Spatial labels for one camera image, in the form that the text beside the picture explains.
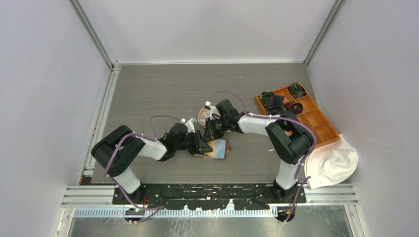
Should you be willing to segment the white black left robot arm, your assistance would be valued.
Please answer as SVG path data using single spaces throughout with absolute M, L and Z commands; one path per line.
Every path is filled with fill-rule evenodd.
M 188 151 L 192 155 L 212 152 L 200 133 L 190 122 L 174 124 L 162 138 L 146 138 L 121 125 L 93 146 L 91 156 L 105 169 L 115 183 L 125 191 L 125 198 L 133 204 L 144 197 L 141 181 L 130 168 L 137 156 L 166 161 L 177 151 Z

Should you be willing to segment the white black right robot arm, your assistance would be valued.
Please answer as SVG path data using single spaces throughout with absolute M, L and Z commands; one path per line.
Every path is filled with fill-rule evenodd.
M 205 109 L 209 112 L 203 136 L 206 142 L 222 138 L 226 131 L 269 137 L 280 158 L 273 194 L 277 201 L 288 202 L 297 187 L 300 162 L 316 145 L 314 133 L 299 122 L 292 112 L 285 112 L 281 116 L 262 116 L 246 111 L 239 113 L 227 99 L 216 105 L 207 101 Z

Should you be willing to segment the brown leather card holder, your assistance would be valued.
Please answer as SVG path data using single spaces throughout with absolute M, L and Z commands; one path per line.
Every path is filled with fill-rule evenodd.
M 231 152 L 231 146 L 228 141 L 224 139 L 210 141 L 208 142 L 208 145 L 212 148 L 211 152 L 204 152 L 203 154 L 196 154 L 192 156 L 196 158 L 225 160 L 227 155 Z

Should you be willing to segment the cream oval tray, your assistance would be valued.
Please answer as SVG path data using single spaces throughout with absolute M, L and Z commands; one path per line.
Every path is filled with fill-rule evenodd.
M 201 108 L 198 113 L 198 123 L 200 127 L 206 128 L 206 119 L 210 117 L 210 111 L 206 108 Z

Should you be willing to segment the orange credit card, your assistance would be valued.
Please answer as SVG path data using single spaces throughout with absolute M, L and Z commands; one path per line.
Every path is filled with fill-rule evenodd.
M 209 156 L 211 158 L 218 158 L 218 155 L 217 155 L 218 141 L 217 140 L 210 141 L 210 142 L 208 142 L 208 145 L 210 146 L 210 148 L 212 149 L 212 151 L 205 152 L 205 155 L 206 156 Z

